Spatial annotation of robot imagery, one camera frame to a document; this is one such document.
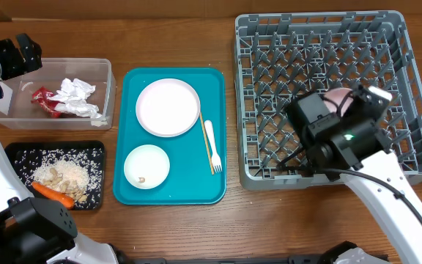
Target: white plastic fork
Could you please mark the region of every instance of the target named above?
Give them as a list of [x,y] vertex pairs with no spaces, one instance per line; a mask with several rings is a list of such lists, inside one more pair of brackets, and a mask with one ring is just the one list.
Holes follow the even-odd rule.
[[204,121],[204,129],[206,130],[206,134],[208,135],[208,139],[210,141],[212,156],[211,156],[211,163],[214,167],[214,171],[216,173],[222,172],[223,167],[221,164],[221,158],[219,157],[218,151],[216,150],[216,142],[214,140],[214,130],[212,129],[212,123],[209,120]]

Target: wooden chopstick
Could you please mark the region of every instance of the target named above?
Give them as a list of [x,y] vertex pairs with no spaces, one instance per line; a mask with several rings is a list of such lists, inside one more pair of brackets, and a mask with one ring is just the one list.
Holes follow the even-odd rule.
[[214,169],[212,167],[212,162],[211,162],[210,147],[208,146],[208,139],[206,138],[206,131],[204,129],[203,116],[201,115],[201,112],[199,113],[199,119],[201,120],[201,129],[203,129],[204,144],[206,145],[208,160],[210,161],[211,175],[214,175]]

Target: blue tray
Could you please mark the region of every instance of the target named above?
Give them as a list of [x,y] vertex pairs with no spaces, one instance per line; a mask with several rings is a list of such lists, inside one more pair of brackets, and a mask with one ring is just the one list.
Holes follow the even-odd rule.
[[[211,175],[200,120],[183,135],[160,138],[145,131],[136,118],[136,100],[149,84],[176,78],[198,93],[204,120],[211,120],[222,160],[222,173]],[[212,68],[136,68],[123,80],[114,175],[114,195],[126,205],[203,205],[219,202],[226,193],[226,93],[224,77]],[[162,148],[170,172],[156,188],[141,190],[126,180],[123,164],[143,144]]]

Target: carrot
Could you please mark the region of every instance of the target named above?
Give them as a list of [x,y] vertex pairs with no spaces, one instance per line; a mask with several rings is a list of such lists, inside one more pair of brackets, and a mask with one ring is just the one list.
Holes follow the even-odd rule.
[[62,203],[67,209],[73,209],[74,207],[74,199],[66,196],[59,191],[55,191],[50,189],[47,186],[44,186],[37,182],[32,182],[32,187],[38,192],[40,192],[44,197],[47,197],[52,200],[56,200]]

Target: gray dish rack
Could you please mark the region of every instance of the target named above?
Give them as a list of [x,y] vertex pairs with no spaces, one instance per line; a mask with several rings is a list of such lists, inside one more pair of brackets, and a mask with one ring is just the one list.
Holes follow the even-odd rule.
[[[279,172],[299,146],[282,109],[304,92],[376,86],[393,94],[382,127],[411,184],[422,182],[422,85],[397,11],[240,15],[235,20],[240,183],[249,190],[337,184]],[[295,164],[304,163],[303,154]]]

